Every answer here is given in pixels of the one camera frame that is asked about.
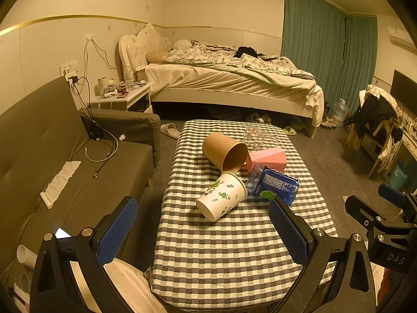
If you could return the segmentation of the blue plastic cup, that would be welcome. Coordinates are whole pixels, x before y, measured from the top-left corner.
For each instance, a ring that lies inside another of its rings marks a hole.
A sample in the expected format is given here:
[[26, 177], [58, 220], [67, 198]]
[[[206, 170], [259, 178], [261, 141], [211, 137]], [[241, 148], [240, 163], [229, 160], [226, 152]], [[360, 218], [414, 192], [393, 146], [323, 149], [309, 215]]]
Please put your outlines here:
[[249, 196], [261, 196], [263, 191], [269, 191], [281, 197], [288, 206], [295, 200], [298, 189], [298, 179], [273, 170], [261, 162], [254, 164], [247, 180]]

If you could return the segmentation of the clear glass cup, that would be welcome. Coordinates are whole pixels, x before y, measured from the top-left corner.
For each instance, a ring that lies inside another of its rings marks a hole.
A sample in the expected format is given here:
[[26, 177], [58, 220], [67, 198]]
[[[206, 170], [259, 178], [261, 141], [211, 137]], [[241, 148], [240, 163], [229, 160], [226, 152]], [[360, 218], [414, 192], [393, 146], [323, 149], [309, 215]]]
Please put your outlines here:
[[258, 127], [248, 126], [244, 130], [244, 142], [253, 150], [261, 151], [277, 147], [278, 141], [269, 132]]

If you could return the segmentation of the white paper cup green print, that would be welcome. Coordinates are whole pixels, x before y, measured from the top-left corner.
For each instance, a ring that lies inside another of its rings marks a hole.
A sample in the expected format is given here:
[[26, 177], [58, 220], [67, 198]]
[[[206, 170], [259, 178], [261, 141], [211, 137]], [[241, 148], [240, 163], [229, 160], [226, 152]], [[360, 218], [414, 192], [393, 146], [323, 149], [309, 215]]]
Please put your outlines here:
[[198, 210], [211, 222], [217, 221], [247, 198], [244, 182], [232, 172], [221, 176], [196, 200]]

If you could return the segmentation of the brown kraft paper cup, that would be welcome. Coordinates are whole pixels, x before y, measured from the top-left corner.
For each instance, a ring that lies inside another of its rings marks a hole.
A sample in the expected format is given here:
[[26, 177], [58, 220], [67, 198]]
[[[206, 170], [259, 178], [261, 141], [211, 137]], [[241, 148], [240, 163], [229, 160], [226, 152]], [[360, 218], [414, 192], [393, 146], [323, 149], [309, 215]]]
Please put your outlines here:
[[248, 156], [248, 147], [245, 143], [220, 132], [209, 134], [204, 139], [202, 150], [221, 172], [238, 172]]

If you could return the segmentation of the turquoise basket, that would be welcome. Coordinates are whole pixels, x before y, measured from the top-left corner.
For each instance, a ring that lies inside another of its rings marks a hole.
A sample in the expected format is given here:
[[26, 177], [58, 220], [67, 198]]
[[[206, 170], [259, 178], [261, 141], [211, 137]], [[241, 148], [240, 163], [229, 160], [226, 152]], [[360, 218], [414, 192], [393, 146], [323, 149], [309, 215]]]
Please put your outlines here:
[[405, 173], [403, 167], [402, 163], [398, 162], [389, 177], [389, 185], [397, 191], [401, 191], [408, 180], [408, 175]]

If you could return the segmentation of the white roll on sofa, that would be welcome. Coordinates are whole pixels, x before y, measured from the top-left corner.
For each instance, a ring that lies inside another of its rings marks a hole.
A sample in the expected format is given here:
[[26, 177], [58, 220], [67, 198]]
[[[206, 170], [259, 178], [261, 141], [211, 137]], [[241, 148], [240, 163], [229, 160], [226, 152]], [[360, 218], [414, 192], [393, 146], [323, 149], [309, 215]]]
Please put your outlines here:
[[32, 250], [28, 249], [25, 245], [20, 244], [16, 250], [16, 257], [19, 263], [34, 270], [38, 255]]

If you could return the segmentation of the wooden chair with clothes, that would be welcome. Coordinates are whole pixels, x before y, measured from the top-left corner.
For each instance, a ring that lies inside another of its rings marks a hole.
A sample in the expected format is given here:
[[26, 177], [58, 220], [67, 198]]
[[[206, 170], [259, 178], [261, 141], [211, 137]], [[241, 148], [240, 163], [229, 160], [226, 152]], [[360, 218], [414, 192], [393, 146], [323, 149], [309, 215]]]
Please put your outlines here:
[[402, 111], [391, 94], [373, 84], [359, 91], [359, 101], [348, 121], [345, 151], [358, 151], [364, 139], [371, 140], [377, 153], [369, 174], [379, 173], [391, 161], [394, 144], [402, 139]]

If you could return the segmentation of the checkered tablecloth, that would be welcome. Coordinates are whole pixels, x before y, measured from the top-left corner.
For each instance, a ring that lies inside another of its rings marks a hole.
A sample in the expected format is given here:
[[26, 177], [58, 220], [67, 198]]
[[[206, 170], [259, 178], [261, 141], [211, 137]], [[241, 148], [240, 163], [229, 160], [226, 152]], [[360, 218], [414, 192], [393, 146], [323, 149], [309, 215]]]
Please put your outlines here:
[[268, 201], [249, 197], [216, 222], [197, 198], [220, 175], [203, 154], [204, 139], [220, 132], [242, 140], [246, 122], [195, 119], [177, 141], [163, 196], [152, 292], [186, 312], [244, 312], [278, 302], [301, 272], [268, 214]]

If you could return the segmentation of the white tissue on sofa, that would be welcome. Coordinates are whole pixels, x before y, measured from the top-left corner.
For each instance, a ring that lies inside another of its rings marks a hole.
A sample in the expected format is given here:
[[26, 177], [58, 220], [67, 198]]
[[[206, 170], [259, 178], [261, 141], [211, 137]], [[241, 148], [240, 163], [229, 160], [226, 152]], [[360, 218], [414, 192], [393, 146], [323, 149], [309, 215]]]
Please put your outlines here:
[[40, 197], [47, 209], [51, 209], [55, 201], [59, 198], [60, 194], [68, 184], [70, 178], [79, 168], [81, 161], [67, 161], [63, 165], [62, 169], [52, 178], [52, 181], [48, 183], [45, 190], [41, 191]]

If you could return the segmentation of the pink box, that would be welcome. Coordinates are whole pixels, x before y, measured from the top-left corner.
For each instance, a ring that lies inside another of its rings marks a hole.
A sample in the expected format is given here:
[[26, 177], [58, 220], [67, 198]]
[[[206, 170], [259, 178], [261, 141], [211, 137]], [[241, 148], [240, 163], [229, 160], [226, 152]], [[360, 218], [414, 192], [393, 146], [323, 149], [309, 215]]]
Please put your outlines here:
[[247, 171], [251, 172], [258, 162], [278, 172], [284, 172], [287, 165], [286, 152], [280, 147], [250, 152], [245, 162]]

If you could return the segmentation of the large water jug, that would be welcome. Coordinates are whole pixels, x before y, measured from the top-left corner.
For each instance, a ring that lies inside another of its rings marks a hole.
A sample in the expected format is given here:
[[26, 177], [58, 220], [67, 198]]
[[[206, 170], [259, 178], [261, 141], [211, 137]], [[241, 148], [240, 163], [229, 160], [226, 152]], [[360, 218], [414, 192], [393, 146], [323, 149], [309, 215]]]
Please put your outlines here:
[[337, 127], [342, 127], [343, 122], [348, 113], [348, 106], [346, 105], [346, 101], [343, 98], [340, 98], [336, 101], [332, 107], [332, 115], [331, 118], [333, 119], [335, 125]]

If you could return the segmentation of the television screen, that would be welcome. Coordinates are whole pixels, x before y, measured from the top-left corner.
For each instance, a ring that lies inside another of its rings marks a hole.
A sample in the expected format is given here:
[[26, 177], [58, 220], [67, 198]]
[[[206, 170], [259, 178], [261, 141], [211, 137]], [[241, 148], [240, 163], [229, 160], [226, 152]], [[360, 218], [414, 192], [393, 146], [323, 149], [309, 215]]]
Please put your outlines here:
[[417, 112], [417, 83], [395, 70], [390, 94], [404, 104], [414, 115]]

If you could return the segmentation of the green slipper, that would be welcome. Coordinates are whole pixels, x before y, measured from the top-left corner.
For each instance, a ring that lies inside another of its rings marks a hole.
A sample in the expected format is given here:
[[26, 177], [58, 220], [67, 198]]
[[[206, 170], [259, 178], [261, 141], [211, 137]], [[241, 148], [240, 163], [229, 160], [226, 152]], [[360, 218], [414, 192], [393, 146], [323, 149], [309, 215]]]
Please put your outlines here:
[[295, 136], [297, 134], [296, 130], [290, 126], [285, 127], [283, 132], [288, 136]]

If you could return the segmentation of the grey sofa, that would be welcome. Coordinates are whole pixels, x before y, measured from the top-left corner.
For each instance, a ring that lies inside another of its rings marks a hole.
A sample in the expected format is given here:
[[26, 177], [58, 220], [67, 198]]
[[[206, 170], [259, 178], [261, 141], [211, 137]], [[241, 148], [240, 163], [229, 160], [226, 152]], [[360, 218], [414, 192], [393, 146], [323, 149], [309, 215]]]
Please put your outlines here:
[[[38, 252], [43, 236], [63, 229], [78, 234], [95, 226], [125, 196], [141, 198], [160, 152], [158, 115], [94, 110], [94, 119], [118, 138], [89, 136], [91, 120], [59, 78], [38, 88], [1, 115], [1, 285], [24, 272], [20, 244]], [[47, 209], [40, 193], [67, 161], [77, 171]]]

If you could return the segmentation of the air conditioner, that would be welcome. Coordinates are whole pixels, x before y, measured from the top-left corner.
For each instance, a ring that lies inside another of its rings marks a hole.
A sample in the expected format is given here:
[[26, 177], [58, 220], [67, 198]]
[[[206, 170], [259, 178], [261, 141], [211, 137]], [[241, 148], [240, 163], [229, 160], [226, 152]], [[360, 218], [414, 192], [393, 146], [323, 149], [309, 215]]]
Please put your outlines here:
[[416, 54], [416, 46], [406, 31], [392, 26], [388, 27], [388, 31], [392, 44]]

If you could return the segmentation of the green curtain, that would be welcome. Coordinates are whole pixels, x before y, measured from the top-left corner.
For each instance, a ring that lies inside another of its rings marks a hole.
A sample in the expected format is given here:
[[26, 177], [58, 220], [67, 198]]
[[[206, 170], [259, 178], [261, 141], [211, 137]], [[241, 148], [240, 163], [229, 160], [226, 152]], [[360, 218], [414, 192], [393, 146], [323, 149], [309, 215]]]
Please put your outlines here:
[[325, 0], [285, 0], [281, 54], [315, 76], [330, 105], [354, 111], [372, 82], [377, 58], [375, 16], [354, 16]]

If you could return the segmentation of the black clothing on bed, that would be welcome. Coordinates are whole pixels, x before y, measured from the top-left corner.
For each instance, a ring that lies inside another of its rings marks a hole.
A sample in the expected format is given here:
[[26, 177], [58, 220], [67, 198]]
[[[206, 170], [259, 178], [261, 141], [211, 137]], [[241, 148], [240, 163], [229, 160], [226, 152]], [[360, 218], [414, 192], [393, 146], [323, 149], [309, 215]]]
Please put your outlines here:
[[250, 55], [251, 57], [255, 57], [255, 58], [259, 58], [264, 56], [263, 53], [261, 52], [257, 52], [255, 49], [251, 48], [251, 47], [239, 47], [237, 49], [237, 51], [234, 54], [235, 58], [241, 58], [242, 55]]

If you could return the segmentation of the beige slipper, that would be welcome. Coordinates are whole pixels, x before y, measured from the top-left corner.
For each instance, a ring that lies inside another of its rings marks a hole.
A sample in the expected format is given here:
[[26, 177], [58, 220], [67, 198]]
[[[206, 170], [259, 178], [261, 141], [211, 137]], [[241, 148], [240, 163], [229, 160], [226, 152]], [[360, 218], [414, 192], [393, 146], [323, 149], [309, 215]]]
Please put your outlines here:
[[161, 133], [175, 140], [178, 140], [180, 136], [180, 131], [174, 123], [162, 124]]

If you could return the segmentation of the white nightstand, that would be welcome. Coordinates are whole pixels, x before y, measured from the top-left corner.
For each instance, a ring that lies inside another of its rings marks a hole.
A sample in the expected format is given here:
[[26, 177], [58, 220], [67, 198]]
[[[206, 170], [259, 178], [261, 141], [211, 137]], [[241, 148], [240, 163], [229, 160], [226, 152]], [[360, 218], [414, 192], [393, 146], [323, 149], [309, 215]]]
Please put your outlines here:
[[93, 109], [104, 110], [121, 110], [121, 111], [138, 111], [153, 113], [151, 104], [151, 82], [146, 82], [142, 86], [129, 91], [123, 98], [117, 95], [105, 98], [104, 96], [95, 96], [91, 98], [89, 106]]

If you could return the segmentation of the plastic water bottle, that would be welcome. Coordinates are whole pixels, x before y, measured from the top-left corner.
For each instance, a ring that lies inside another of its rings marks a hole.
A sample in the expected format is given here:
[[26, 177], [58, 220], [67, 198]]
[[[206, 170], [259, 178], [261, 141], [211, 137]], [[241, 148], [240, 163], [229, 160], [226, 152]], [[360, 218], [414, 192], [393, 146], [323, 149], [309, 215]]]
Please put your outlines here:
[[128, 91], [134, 89], [134, 73], [129, 65], [124, 67], [124, 82]]

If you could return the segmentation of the patterned blanket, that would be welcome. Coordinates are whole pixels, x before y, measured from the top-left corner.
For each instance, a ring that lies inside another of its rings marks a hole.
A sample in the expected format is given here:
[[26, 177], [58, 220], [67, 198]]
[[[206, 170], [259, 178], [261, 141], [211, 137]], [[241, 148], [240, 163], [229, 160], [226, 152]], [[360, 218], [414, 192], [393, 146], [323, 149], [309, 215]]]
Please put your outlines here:
[[277, 55], [265, 55], [259, 58], [250, 55], [242, 55], [235, 58], [236, 46], [226, 46], [214, 43], [202, 43], [191, 41], [191, 46], [186, 49], [173, 49], [163, 57], [169, 64], [183, 64], [192, 66], [221, 65], [238, 69], [280, 74], [295, 78], [314, 80], [313, 74], [298, 69], [287, 57]]

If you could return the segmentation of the bed with cream frame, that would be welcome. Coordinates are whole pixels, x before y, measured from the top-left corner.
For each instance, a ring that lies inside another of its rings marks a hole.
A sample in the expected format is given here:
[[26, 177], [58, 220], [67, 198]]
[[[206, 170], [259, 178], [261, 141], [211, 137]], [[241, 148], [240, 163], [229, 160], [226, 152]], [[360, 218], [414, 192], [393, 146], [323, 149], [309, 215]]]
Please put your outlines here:
[[156, 102], [227, 105], [294, 115], [308, 136], [315, 137], [324, 113], [324, 92], [315, 80], [163, 60], [171, 50], [190, 46], [191, 42], [181, 40], [171, 46], [149, 23], [137, 35], [120, 38], [119, 56], [136, 78], [152, 83], [151, 97]]

